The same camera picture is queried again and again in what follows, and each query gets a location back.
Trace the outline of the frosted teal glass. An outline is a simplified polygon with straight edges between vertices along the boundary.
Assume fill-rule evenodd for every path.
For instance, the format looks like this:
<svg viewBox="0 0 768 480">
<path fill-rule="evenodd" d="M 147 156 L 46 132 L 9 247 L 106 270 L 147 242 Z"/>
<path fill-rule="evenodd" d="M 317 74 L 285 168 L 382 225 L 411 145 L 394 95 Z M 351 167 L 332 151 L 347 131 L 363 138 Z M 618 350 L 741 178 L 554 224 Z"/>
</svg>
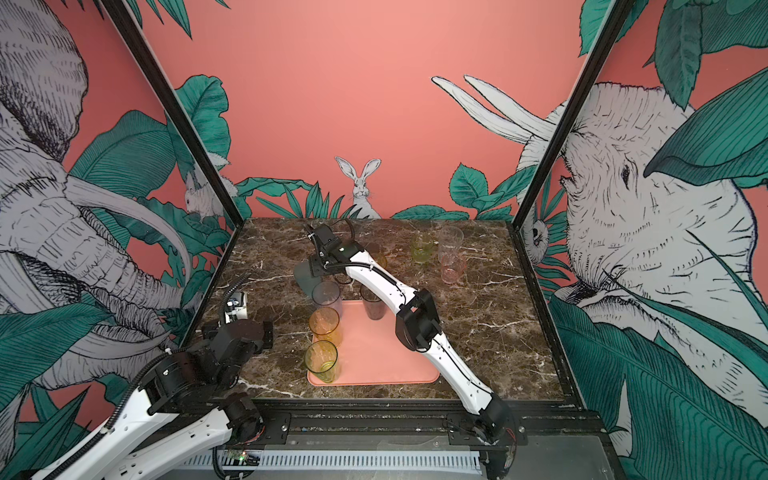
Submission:
<svg viewBox="0 0 768 480">
<path fill-rule="evenodd" d="M 304 260 L 293 270 L 296 283 L 301 291 L 308 297 L 313 297 L 314 289 L 322 283 L 321 276 L 314 276 L 311 270 L 310 262 Z"/>
</svg>

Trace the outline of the clear blue tall glass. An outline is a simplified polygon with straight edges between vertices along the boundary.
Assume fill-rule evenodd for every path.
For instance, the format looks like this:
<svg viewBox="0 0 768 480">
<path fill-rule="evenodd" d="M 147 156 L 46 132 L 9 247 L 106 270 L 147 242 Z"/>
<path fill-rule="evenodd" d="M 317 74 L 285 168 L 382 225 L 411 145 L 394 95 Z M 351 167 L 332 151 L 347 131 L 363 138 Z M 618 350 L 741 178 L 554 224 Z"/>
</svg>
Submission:
<svg viewBox="0 0 768 480">
<path fill-rule="evenodd" d="M 337 283 L 333 281 L 320 282 L 313 288 L 311 298 L 317 308 L 331 308 L 339 316 L 343 315 L 341 289 Z"/>
</svg>

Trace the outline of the tall yellow glass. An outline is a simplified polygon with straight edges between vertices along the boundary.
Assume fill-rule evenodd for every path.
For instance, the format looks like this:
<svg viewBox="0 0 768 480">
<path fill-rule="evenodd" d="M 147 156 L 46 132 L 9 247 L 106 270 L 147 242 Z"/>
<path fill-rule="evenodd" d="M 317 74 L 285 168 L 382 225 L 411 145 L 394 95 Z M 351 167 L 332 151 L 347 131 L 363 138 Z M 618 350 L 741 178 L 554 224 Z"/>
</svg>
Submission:
<svg viewBox="0 0 768 480">
<path fill-rule="evenodd" d="M 336 346 L 342 342 L 341 318 L 331 307 L 320 307 L 310 316 L 309 328 L 317 341 L 329 341 Z"/>
</svg>

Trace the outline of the dark smoky glass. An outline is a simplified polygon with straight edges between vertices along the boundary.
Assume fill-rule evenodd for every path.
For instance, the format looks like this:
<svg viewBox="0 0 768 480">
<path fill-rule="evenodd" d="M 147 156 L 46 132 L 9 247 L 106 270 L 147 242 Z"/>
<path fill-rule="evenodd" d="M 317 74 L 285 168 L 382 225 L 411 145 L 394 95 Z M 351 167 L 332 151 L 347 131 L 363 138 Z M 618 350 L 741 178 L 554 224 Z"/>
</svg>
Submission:
<svg viewBox="0 0 768 480">
<path fill-rule="evenodd" d="M 387 305 L 368 287 L 360 285 L 359 291 L 367 317 L 381 320 L 389 311 Z"/>
</svg>

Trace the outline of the clear colourless glass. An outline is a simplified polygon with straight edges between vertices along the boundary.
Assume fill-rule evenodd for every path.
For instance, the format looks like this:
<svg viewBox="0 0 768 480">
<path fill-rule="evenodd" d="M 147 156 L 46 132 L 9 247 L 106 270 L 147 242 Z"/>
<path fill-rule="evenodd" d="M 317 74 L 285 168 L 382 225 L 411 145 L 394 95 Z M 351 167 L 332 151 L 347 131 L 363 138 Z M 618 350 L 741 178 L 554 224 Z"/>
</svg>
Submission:
<svg viewBox="0 0 768 480">
<path fill-rule="evenodd" d="M 463 231 L 455 225 L 443 225 L 437 231 L 438 260 L 441 264 L 456 256 L 464 241 Z"/>
</svg>

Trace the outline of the short yellow glass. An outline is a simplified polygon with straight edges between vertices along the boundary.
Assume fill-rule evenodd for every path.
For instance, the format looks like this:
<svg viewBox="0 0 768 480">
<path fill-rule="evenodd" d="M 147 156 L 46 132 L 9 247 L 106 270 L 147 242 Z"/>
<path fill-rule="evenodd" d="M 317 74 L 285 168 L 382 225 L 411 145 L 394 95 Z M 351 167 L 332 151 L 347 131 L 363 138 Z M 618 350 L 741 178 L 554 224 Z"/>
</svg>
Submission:
<svg viewBox="0 0 768 480">
<path fill-rule="evenodd" d="M 383 269 L 386 269 L 388 266 L 388 260 L 386 257 L 386 253 L 384 248 L 376 242 L 369 242 L 365 246 L 367 252 L 372 257 L 372 259 Z"/>
</svg>

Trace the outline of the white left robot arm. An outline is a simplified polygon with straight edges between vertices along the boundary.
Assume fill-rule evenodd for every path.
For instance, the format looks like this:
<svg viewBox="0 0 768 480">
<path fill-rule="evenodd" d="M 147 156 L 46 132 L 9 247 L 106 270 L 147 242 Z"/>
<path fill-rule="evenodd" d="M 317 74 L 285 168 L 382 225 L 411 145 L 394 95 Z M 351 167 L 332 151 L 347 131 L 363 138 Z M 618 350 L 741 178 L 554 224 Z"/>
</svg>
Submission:
<svg viewBox="0 0 768 480">
<path fill-rule="evenodd" d="M 156 479 L 188 458 L 264 437 L 267 422 L 244 392 L 242 367 L 273 345 L 272 320 L 251 320 L 229 291 L 207 338 L 140 371 L 114 413 L 67 451 L 45 447 L 17 479 Z"/>
</svg>

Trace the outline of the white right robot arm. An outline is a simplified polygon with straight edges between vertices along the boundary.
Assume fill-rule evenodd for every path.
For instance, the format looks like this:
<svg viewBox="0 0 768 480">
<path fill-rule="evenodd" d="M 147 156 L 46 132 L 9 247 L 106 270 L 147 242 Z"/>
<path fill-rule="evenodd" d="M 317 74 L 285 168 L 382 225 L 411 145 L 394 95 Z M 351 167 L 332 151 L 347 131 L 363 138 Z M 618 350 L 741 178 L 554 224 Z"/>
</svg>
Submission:
<svg viewBox="0 0 768 480">
<path fill-rule="evenodd" d="M 517 442 L 514 417 L 509 405 L 485 385 L 452 347 L 440 322 L 432 294 L 415 289 L 390 274 L 355 239 L 346 240 L 328 224 L 303 225 L 315 253 L 307 260 L 310 275 L 321 277 L 343 273 L 359 282 L 395 315 L 395 335 L 407 349 L 436 367 L 461 401 L 472 422 L 474 435 L 485 445 Z"/>
</svg>

